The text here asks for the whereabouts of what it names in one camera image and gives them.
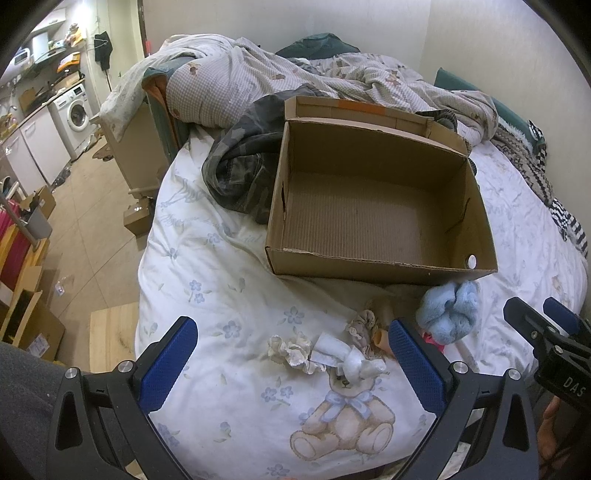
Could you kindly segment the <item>right hand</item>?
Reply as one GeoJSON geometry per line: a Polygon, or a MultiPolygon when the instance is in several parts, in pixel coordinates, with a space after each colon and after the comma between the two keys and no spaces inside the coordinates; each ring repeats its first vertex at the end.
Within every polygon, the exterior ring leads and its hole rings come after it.
{"type": "Polygon", "coordinates": [[[537,433],[538,452],[542,461],[548,461],[558,449],[558,441],[554,433],[554,423],[561,400],[554,396],[542,415],[542,423],[537,433]]]}

